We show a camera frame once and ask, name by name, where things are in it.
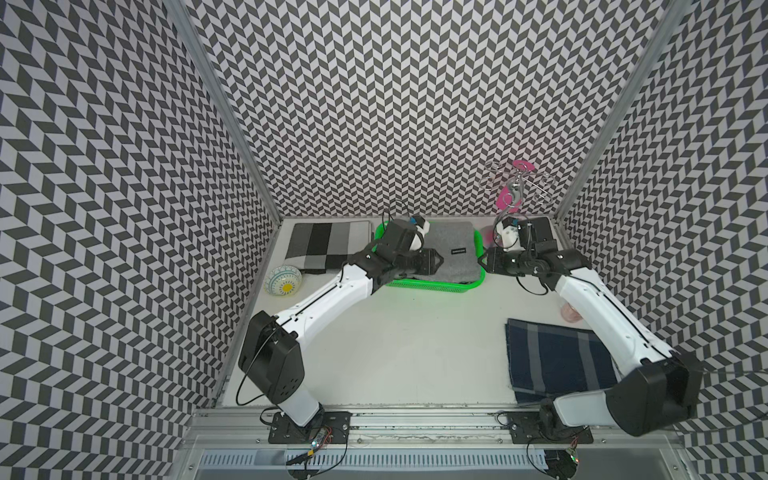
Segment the navy striped scarf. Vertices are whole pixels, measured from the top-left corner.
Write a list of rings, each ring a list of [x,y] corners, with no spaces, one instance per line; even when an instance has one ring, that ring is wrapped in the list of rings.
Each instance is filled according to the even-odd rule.
[[[510,318],[505,338],[510,384],[520,404],[617,384],[611,355],[591,331]]]

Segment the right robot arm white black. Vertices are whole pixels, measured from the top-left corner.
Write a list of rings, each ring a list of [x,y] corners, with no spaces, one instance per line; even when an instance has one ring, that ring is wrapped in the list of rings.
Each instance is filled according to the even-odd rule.
[[[539,425],[545,439],[569,438],[591,426],[618,427],[639,437],[694,418],[703,377],[700,361],[643,326],[585,255],[540,237],[528,220],[499,218],[492,241],[479,259],[483,269],[517,279],[532,276],[557,293],[607,348],[619,377],[609,389],[543,401]]]

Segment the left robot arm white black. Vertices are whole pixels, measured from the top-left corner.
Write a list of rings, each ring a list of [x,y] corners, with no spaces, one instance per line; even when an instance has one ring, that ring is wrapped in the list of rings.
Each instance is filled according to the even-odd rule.
[[[323,407],[303,386],[302,350],[333,320],[381,287],[408,275],[433,275],[444,257],[426,246],[431,223],[416,215],[394,219],[383,235],[351,256],[340,272],[296,305],[249,321],[238,357],[243,381],[251,381],[295,426],[306,427]]]

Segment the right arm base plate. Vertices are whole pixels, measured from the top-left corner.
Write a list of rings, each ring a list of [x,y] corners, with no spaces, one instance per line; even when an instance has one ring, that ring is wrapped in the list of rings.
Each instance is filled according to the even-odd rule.
[[[552,412],[515,411],[506,414],[511,439],[516,445],[589,445],[594,443],[591,430],[585,426],[564,425]]]

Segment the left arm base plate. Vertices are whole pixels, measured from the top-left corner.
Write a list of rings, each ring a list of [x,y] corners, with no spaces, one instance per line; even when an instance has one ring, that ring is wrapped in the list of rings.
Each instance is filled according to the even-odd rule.
[[[287,414],[276,413],[269,425],[269,444],[307,445],[321,433],[330,444],[346,444],[351,430],[349,411],[320,410],[306,425],[296,424]]]

